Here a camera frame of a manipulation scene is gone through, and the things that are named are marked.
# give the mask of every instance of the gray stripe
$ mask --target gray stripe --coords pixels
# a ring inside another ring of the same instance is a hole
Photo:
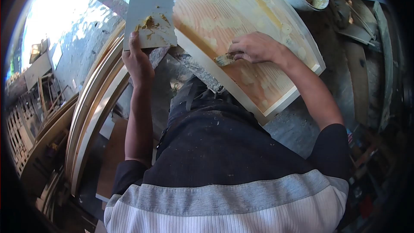
[[[348,182],[325,177],[314,169],[306,174],[239,185],[160,187],[131,185],[122,195],[113,195],[107,206],[119,200],[132,207],[173,216],[215,216],[269,209],[313,196],[329,185],[348,195]]]

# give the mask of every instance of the white ribbed stripe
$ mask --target white ribbed stripe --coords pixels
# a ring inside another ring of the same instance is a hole
[[[330,185],[318,194],[270,209],[219,216],[158,214],[117,202],[105,209],[111,232],[327,232],[338,226],[347,196]]]

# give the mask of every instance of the left hand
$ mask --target left hand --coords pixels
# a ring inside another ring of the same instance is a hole
[[[152,82],[155,72],[147,54],[140,47],[137,32],[132,32],[129,39],[129,51],[122,52],[122,61],[131,75],[134,87]]]

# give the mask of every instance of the sunlight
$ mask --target sunlight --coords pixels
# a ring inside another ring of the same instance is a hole
[[[74,34],[72,42],[85,38],[85,34],[96,23],[101,28],[102,23],[108,21],[110,13],[109,8],[96,0],[33,0],[24,27],[22,70],[30,66],[33,44],[49,38],[50,49],[61,41],[62,50],[65,50],[71,43],[63,43],[62,38],[67,33]]]

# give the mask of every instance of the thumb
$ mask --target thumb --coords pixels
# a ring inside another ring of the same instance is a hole
[[[140,38],[138,32],[132,32],[130,35],[129,46],[131,53],[138,53],[141,51]]]
[[[239,60],[239,59],[248,60],[250,62],[252,61],[250,57],[245,53],[237,53],[234,55],[234,60]]]

